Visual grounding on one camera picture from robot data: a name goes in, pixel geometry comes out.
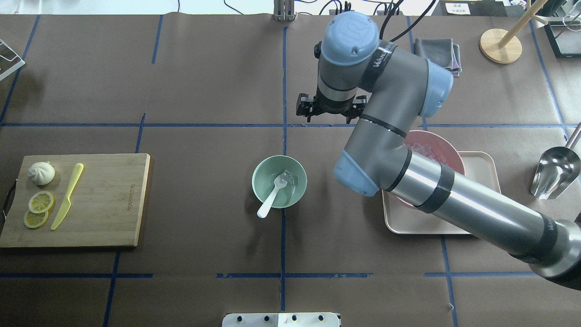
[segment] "round wooden base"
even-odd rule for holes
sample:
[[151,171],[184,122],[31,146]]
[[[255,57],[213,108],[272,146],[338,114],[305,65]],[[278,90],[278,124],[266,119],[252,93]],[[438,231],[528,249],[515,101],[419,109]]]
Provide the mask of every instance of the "round wooden base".
[[522,44],[516,36],[502,48],[498,43],[508,33],[502,29],[491,29],[480,37],[480,51],[490,60],[497,63],[511,63],[522,54]]

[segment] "white label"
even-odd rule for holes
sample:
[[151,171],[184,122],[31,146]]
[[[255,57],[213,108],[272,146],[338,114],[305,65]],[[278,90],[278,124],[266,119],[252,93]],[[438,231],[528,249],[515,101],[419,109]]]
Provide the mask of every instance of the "white label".
[[467,3],[446,2],[446,11],[454,15],[470,15],[470,8]]

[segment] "green bowl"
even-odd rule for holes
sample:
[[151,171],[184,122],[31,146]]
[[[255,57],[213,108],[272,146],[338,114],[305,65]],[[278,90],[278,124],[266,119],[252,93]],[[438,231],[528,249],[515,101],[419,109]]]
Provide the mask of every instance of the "green bowl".
[[274,155],[262,160],[252,174],[252,190],[260,202],[264,202],[274,189],[274,179],[288,170],[293,178],[280,189],[274,198],[273,208],[287,208],[297,203],[307,190],[307,173],[303,166],[286,155]]

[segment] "yellow knife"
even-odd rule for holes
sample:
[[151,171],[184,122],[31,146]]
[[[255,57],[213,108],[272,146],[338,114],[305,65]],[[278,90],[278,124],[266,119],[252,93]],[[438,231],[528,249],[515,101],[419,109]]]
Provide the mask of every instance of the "yellow knife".
[[69,212],[71,208],[71,193],[73,193],[74,187],[77,185],[78,178],[81,177],[83,168],[85,166],[82,163],[77,163],[73,168],[73,173],[71,174],[71,179],[69,181],[69,186],[64,194],[63,203],[60,205],[59,211],[56,213],[55,221],[52,223],[51,229],[55,230],[59,227],[60,223],[63,222],[64,217]]

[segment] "wooden stand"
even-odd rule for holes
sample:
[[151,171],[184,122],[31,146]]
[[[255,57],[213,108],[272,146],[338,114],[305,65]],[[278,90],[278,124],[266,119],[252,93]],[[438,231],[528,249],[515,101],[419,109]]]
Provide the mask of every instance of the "wooden stand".
[[491,29],[484,32],[480,37],[480,51],[482,51],[482,53],[493,62],[515,62],[522,54],[522,44],[516,37],[516,34],[531,19],[535,19],[543,24],[547,23],[542,18],[535,16],[535,13],[539,11],[547,1],[548,0],[537,0],[532,6],[530,6],[529,2],[529,9],[509,31]]

